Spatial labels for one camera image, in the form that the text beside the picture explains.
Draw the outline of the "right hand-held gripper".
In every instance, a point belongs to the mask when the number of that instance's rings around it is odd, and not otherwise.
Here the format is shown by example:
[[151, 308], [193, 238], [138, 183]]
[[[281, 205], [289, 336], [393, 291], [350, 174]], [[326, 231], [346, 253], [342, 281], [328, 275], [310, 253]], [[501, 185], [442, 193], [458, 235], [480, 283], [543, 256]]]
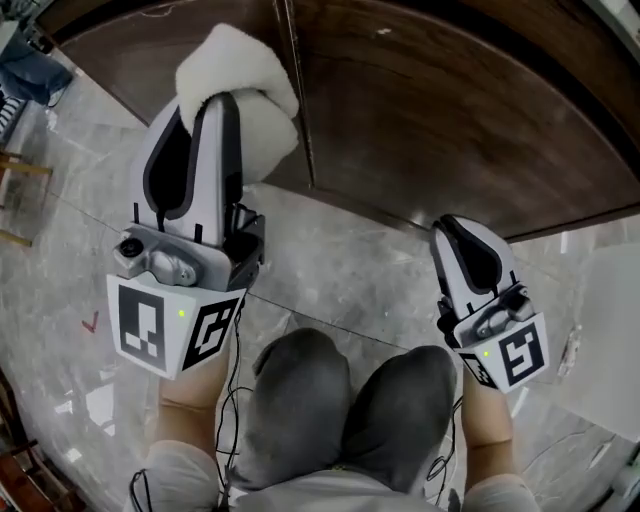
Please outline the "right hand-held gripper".
[[508, 393], [548, 368], [544, 314], [515, 284], [507, 242], [478, 221], [445, 215], [432, 227], [431, 250], [448, 304], [438, 304], [438, 327], [475, 380]]

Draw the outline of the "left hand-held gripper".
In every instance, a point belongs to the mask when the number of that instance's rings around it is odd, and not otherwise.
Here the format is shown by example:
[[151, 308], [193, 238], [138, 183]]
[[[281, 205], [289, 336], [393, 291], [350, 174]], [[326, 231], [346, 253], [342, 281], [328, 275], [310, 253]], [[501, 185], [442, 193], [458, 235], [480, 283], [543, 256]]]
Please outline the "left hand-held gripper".
[[221, 354], [264, 262], [265, 218], [245, 207], [242, 227], [220, 247], [169, 234], [194, 231], [190, 149], [172, 99], [149, 125], [131, 165], [138, 224], [122, 232], [113, 249], [118, 271], [106, 277], [117, 353], [170, 380]]

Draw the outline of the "white fluffy cloth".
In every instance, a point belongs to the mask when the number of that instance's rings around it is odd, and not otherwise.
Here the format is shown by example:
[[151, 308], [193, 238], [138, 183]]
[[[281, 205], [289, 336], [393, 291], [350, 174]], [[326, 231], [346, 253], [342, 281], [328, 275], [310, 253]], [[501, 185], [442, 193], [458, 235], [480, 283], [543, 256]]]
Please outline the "white fluffy cloth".
[[298, 146], [293, 123], [299, 101], [275, 52], [225, 23], [178, 66], [175, 85], [181, 120], [194, 131], [196, 114], [220, 93], [233, 96], [240, 116], [244, 180], [264, 181]]

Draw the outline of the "dark wooden cabinet door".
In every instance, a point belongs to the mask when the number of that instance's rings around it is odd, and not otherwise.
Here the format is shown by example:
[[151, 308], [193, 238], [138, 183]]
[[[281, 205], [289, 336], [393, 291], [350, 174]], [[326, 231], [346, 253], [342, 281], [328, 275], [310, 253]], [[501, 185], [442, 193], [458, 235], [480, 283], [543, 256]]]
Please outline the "dark wooden cabinet door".
[[640, 62], [583, 0], [274, 0], [304, 159], [271, 183], [424, 236], [640, 213]]
[[[280, 59], [299, 101], [290, 0], [51, 0], [37, 16], [42, 32], [134, 116], [150, 123], [177, 99], [178, 66], [225, 23], [258, 39]], [[312, 184], [302, 108], [298, 146], [264, 180], [290, 189]]]

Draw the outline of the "person's right forearm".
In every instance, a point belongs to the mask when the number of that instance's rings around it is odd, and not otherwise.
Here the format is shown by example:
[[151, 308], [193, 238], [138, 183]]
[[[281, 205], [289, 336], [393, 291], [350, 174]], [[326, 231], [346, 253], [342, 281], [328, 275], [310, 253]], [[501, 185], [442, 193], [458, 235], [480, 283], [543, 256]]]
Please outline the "person's right forearm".
[[491, 477], [516, 474], [513, 423], [505, 395], [463, 373], [461, 424], [467, 451], [465, 490]]

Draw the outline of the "person's left forearm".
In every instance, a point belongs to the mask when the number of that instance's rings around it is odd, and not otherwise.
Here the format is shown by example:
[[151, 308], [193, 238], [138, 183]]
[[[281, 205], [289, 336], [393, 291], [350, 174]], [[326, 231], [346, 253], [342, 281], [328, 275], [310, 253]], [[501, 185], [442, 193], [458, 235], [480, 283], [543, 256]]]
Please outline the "person's left forearm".
[[228, 376], [230, 348], [159, 384], [155, 441], [178, 441], [215, 455], [216, 408]]

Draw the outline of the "wooden stool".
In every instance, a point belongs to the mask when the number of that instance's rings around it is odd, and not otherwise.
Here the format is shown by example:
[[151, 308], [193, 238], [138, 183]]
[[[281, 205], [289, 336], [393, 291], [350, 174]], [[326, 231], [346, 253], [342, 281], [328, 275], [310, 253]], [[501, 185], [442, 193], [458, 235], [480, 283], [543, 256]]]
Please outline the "wooden stool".
[[[53, 170], [51, 168], [25, 163], [22, 161], [21, 154], [12, 153], [0, 148], [0, 185], [2, 184], [7, 171], [17, 171], [24, 174], [46, 176], [48, 179], [51, 179], [53, 175]], [[2, 228], [0, 228], [0, 239], [27, 248], [32, 246], [31, 240], [18, 236]]]

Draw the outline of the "clear plastic bottle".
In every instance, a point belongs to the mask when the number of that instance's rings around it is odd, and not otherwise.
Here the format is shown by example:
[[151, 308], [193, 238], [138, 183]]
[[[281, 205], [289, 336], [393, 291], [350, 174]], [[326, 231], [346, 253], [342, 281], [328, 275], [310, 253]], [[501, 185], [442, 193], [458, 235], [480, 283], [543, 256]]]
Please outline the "clear plastic bottle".
[[558, 377], [566, 378], [574, 368], [582, 343], [582, 326], [575, 324], [571, 329], [558, 367]]

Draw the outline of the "white panel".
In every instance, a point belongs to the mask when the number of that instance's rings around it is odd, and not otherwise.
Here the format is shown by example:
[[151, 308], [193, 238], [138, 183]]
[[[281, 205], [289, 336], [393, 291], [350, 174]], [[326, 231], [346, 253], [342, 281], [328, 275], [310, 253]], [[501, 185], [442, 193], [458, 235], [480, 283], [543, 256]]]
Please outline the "white panel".
[[640, 442], [640, 243], [592, 254], [578, 323], [580, 348], [558, 399], [584, 419]]

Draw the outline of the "blue fabric bag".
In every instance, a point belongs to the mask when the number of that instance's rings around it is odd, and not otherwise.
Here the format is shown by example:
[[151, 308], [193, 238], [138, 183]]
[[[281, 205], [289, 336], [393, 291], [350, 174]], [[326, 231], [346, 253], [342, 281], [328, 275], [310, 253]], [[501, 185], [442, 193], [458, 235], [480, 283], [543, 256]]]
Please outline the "blue fabric bag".
[[39, 51], [0, 54], [0, 88], [7, 96], [52, 107], [72, 80], [67, 68]]

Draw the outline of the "person's grey trousers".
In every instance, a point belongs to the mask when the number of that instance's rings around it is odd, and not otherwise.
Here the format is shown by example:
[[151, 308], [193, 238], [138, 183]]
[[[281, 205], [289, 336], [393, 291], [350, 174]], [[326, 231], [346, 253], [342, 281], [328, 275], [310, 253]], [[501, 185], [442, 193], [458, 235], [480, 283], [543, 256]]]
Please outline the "person's grey trousers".
[[341, 467], [416, 493], [448, 429], [457, 380], [447, 351], [429, 345], [388, 359], [354, 392], [347, 359], [313, 328], [270, 343], [254, 375], [231, 473], [244, 491]]

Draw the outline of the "person's white shirt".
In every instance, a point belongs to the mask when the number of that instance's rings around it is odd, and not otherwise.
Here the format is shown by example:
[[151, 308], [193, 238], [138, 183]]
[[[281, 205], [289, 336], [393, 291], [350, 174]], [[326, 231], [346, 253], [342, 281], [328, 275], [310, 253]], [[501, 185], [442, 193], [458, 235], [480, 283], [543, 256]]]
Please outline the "person's white shirt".
[[[217, 467], [206, 452], [159, 441], [130, 481], [123, 512], [221, 512]], [[349, 471], [325, 470], [237, 497], [230, 512], [445, 512]], [[490, 477], [472, 487], [460, 512], [541, 512], [522, 478]]]

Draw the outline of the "dark wooden furniture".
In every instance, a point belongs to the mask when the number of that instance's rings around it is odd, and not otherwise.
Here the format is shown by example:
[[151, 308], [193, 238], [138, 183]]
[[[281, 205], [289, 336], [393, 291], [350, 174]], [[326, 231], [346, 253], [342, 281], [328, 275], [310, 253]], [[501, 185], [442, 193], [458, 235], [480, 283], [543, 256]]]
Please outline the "dark wooden furniture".
[[13, 389], [0, 370], [0, 512], [84, 512], [76, 489], [21, 421]]

